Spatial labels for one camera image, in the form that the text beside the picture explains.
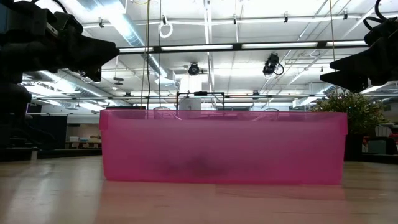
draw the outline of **black equipment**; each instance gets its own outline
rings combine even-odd
[[[39,147],[53,140],[51,134],[27,125],[25,112],[32,95],[18,85],[24,72],[57,73],[58,69],[68,68],[99,82],[102,65],[119,55],[114,43],[83,36],[83,26],[72,15],[52,14],[35,2],[0,1],[8,8],[7,32],[0,34],[0,145],[3,146],[15,134]]]
[[[198,75],[200,72],[199,66],[197,63],[191,63],[191,66],[188,69],[188,74],[190,75]]]
[[[370,46],[364,52],[330,63],[338,71],[320,76],[320,80],[359,93],[368,87],[383,85],[398,80],[398,20],[385,18],[379,11],[380,0],[376,1],[375,12],[379,18],[367,17],[364,25],[370,30],[364,41]],[[368,21],[380,24],[371,27]]]
[[[253,96],[259,96],[260,93],[259,93],[258,90],[254,90],[252,95],[253,95]]]
[[[278,68],[282,69],[282,72],[277,73],[276,70]],[[279,57],[277,53],[271,53],[268,60],[266,61],[266,65],[264,69],[262,69],[262,73],[264,75],[272,75],[275,73],[276,75],[281,75],[284,72],[284,67],[279,63]]]

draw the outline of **black camera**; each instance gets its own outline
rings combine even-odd
[[[282,68],[282,72],[276,72],[278,68]],[[266,61],[266,65],[262,69],[262,73],[264,75],[272,75],[275,73],[276,75],[281,75],[284,72],[284,67],[279,63],[279,57],[277,53],[271,53],[268,60]]]

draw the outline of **hanging cable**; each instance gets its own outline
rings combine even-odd
[[[376,1],[376,5],[374,6],[374,12],[376,13],[376,15],[379,18],[373,17],[373,16],[368,16],[363,20],[363,24],[366,26],[366,28],[368,28],[369,30],[371,30],[373,27],[370,26],[368,21],[374,21],[374,22],[378,22],[378,23],[383,23],[387,20],[387,18],[385,18],[379,10],[379,5],[380,5],[380,0]]]
[[[147,5],[147,27],[146,27],[146,31],[145,31],[145,46],[144,46],[144,58],[148,59],[148,57],[145,57],[145,55],[149,55],[148,51],[148,32],[149,32],[149,4]],[[140,109],[142,109],[142,96],[144,94],[144,76],[145,76],[145,59],[144,59],[144,63],[143,63],[143,68],[142,68],[142,82],[141,82],[141,102],[140,102]]]
[[[282,72],[277,73],[277,72],[276,72],[277,69],[275,69],[275,71],[274,71],[274,74],[275,74],[275,75],[281,75],[281,74],[283,74],[283,73],[285,72],[285,68],[284,68],[284,66],[283,66],[282,64],[279,64],[279,63],[278,63],[277,68],[281,68],[281,69],[282,69]]]
[[[377,0],[377,1],[376,1],[376,5],[374,6],[374,12],[375,12],[376,15],[384,22],[384,21],[387,20],[387,18],[385,18],[385,17],[380,13],[380,10],[379,10],[380,1],[381,1],[381,0]]]
[[[149,23],[149,9],[150,4],[147,5],[147,23]],[[150,97],[150,80],[149,80],[149,25],[147,26],[147,42],[145,43],[146,48],[147,48],[147,78],[148,78],[148,98],[147,98],[147,110],[149,110],[149,97]]]
[[[159,1],[159,22],[162,22],[162,0]],[[160,47],[160,36],[162,35],[161,30],[159,31],[159,47]],[[161,92],[160,92],[160,54],[157,54],[157,61],[159,63],[159,66],[157,67],[157,74],[158,74],[158,78],[159,78],[159,107],[162,106],[162,100],[161,98]]]
[[[331,13],[331,0],[329,0],[329,10],[330,10],[330,27],[331,27],[331,43],[332,43],[332,49],[333,49],[333,61],[336,60],[336,54],[335,54],[335,31],[333,30],[333,14]]]

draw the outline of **table surface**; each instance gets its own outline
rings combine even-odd
[[[342,186],[108,182],[101,157],[0,163],[0,223],[398,223],[398,166]]]

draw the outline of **black metal stand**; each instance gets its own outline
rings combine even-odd
[[[206,92],[206,91],[199,91],[199,92],[194,92],[194,93],[180,93],[180,92],[177,92],[177,96],[175,97],[175,101],[176,101],[175,109],[176,110],[178,110],[178,104],[179,104],[178,98],[181,95],[185,95],[186,96],[184,99],[189,98],[190,95],[193,95],[193,98],[206,98],[206,96],[208,96],[208,95],[213,95],[213,96],[221,95],[221,96],[223,96],[223,110],[225,110],[225,92]]]

